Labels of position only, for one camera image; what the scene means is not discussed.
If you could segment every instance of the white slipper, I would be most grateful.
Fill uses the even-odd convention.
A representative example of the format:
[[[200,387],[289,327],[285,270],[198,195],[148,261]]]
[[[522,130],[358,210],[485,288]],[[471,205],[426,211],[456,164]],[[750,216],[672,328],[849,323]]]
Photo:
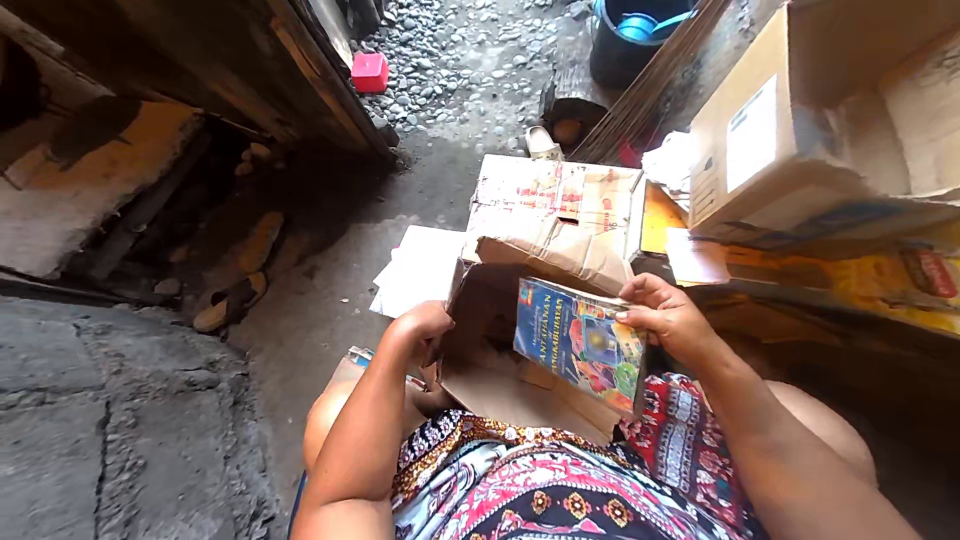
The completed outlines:
[[[548,160],[564,160],[564,153],[560,145],[550,138],[550,133],[543,126],[534,126],[527,130],[527,152],[533,159],[546,158]]]

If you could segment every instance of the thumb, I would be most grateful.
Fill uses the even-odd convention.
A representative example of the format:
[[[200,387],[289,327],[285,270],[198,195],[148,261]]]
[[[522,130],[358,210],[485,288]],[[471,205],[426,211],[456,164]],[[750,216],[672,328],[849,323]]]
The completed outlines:
[[[630,311],[621,311],[616,314],[616,322],[634,328],[643,328],[656,333],[666,330],[666,320],[663,313],[647,306],[638,306]]]

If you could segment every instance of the white paper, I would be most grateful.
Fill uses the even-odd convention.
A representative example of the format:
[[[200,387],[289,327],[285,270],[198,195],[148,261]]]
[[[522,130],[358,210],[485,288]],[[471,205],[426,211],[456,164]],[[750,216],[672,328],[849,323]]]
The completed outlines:
[[[777,75],[760,87],[727,126],[727,192],[777,157]]]
[[[677,282],[708,284],[730,281],[727,248],[716,242],[691,240],[687,229],[669,227],[665,249]]]
[[[380,287],[370,310],[399,317],[428,300],[445,301],[466,234],[411,225],[391,261],[373,283]]]

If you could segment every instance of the book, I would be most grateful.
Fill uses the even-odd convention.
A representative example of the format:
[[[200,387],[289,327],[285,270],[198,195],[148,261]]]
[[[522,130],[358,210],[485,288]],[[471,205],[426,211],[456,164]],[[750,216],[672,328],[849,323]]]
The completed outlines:
[[[614,320],[633,307],[537,278],[521,278],[514,350],[635,417],[643,408],[646,332]]]

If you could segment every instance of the cardboard box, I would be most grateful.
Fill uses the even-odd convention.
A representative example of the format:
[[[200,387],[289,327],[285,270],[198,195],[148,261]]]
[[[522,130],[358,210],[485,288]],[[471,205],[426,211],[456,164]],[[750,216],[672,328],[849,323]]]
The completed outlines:
[[[960,218],[960,3],[793,2],[691,124],[690,229],[820,258]]]
[[[633,275],[645,195],[637,169],[487,155],[463,259],[523,263],[544,279],[573,276],[581,290],[616,294]]]
[[[640,171],[486,156],[470,204],[463,271],[448,310],[440,383],[476,414],[610,441],[619,415],[513,351],[521,277],[615,296],[633,277]]]

